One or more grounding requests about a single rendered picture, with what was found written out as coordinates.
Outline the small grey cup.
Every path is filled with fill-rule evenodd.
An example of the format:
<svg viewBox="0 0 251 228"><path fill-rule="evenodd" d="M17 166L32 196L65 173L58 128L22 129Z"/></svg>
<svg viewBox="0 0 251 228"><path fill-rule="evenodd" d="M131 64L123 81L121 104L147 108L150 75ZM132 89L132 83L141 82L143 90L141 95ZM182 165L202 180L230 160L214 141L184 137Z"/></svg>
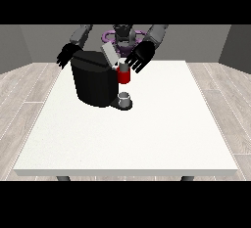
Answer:
<svg viewBox="0 0 251 228"><path fill-rule="evenodd" d="M130 96L127 92L121 92L118 95L119 98L119 106L122 108L126 108L130 104Z"/></svg>

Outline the black coffee machine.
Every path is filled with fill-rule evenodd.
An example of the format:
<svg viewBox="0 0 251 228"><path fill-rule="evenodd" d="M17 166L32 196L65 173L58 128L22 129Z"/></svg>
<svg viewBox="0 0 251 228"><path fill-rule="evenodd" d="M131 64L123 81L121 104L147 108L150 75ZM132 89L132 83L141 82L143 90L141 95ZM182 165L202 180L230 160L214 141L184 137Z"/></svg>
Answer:
<svg viewBox="0 0 251 228"><path fill-rule="evenodd" d="M111 68L102 52L76 51L71 67L78 98L92 107L114 107L121 111L132 108L132 100L125 106L119 99L118 72Z"/></svg>

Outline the pale grey machine lid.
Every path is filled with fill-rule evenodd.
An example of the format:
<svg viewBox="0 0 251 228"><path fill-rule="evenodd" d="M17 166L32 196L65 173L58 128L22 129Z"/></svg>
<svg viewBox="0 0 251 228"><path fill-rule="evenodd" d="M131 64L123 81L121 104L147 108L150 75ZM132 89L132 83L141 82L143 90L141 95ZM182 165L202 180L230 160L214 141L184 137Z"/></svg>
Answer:
<svg viewBox="0 0 251 228"><path fill-rule="evenodd" d="M112 68L118 61L119 56L115 51L111 42L107 42L101 46L101 51L104 54L109 66Z"/></svg>

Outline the red pod holder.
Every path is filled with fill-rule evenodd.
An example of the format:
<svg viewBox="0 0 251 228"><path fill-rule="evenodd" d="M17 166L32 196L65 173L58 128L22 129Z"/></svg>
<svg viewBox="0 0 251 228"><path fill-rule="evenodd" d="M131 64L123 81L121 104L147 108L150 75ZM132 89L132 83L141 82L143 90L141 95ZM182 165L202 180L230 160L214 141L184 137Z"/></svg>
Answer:
<svg viewBox="0 0 251 228"><path fill-rule="evenodd" d="M127 84L130 82L130 70L128 71L120 71L117 69L118 73L118 82L120 84Z"/></svg>

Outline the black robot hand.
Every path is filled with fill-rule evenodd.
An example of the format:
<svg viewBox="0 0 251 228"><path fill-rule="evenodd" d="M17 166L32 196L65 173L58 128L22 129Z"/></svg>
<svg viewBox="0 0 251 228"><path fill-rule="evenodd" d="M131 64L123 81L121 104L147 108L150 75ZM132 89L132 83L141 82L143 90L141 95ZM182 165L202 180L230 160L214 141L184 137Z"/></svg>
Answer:
<svg viewBox="0 0 251 228"><path fill-rule="evenodd" d="M57 56L57 64L64 68L65 65L70 61L74 55L75 52L79 51L80 47L78 45L75 45L73 43L66 44L63 48L60 54Z"/></svg>
<svg viewBox="0 0 251 228"><path fill-rule="evenodd" d="M154 54L154 43L151 41L142 41L130 52L125 59L125 63L136 73L140 73L152 60Z"/></svg>

